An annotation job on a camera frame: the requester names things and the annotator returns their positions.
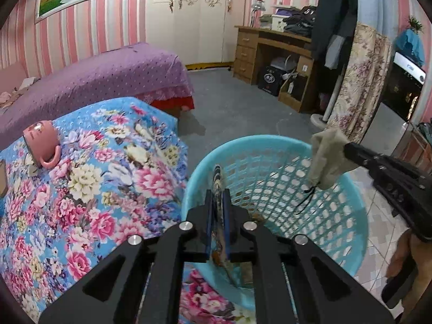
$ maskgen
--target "purple bedspread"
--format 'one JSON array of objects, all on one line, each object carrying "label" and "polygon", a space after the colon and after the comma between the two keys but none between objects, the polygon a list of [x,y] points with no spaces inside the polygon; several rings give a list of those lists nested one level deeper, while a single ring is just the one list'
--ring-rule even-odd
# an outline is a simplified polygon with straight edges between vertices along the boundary
[{"label": "purple bedspread", "polygon": [[115,97],[144,94],[147,103],[191,96],[179,58],[147,43],[125,46],[74,63],[42,78],[0,116],[0,150],[39,120],[53,120]]}]

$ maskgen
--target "pink mug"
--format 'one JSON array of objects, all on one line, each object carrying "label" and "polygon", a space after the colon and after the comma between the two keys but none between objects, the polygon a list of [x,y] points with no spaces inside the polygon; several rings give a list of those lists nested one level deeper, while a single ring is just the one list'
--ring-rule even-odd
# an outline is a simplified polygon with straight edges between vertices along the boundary
[{"label": "pink mug", "polygon": [[53,123],[41,120],[25,129],[23,134],[33,162],[38,167],[54,168],[60,161],[61,146]]}]

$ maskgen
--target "laundry basket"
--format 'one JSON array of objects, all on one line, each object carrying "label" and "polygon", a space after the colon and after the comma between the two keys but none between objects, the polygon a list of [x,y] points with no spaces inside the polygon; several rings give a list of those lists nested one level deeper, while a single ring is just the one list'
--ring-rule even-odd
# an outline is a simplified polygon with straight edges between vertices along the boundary
[{"label": "laundry basket", "polygon": [[[275,234],[308,235],[354,276],[368,239],[363,201],[345,174],[331,189],[317,188],[306,208],[303,204],[295,209],[306,197],[302,191],[308,188],[310,155],[310,145],[283,136],[255,135],[225,143],[210,152],[193,172],[183,198],[182,219],[189,209],[204,203],[206,190],[212,187],[213,169],[219,164],[232,204],[261,214]],[[194,266],[219,294],[255,309],[253,290],[231,285],[211,261]]]}]

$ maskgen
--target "metal bolt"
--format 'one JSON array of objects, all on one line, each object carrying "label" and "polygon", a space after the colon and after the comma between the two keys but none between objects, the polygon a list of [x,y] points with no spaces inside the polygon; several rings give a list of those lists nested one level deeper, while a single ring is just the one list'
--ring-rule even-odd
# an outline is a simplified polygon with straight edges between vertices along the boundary
[{"label": "metal bolt", "polygon": [[243,224],[243,227],[246,230],[252,231],[252,230],[255,230],[258,227],[258,225],[255,222],[245,222]]},{"label": "metal bolt", "polygon": [[133,246],[140,244],[142,240],[143,238],[139,235],[131,235],[127,238],[127,242]]},{"label": "metal bolt", "polygon": [[187,230],[191,230],[194,225],[191,222],[188,222],[187,220],[184,222],[181,222],[178,227],[183,230],[183,231],[187,231]]},{"label": "metal bolt", "polygon": [[300,234],[294,238],[296,244],[306,245],[308,243],[308,237],[306,235]]}]

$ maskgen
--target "concrete floor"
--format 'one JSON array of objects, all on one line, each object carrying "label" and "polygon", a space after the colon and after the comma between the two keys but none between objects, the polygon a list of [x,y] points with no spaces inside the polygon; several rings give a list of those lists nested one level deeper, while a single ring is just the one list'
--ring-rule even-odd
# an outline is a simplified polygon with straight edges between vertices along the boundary
[{"label": "concrete floor", "polygon": [[309,142],[318,132],[309,114],[300,114],[257,86],[232,77],[226,68],[189,72],[195,109],[178,125],[189,147],[189,174],[213,149],[227,141],[256,134],[290,136]]}]

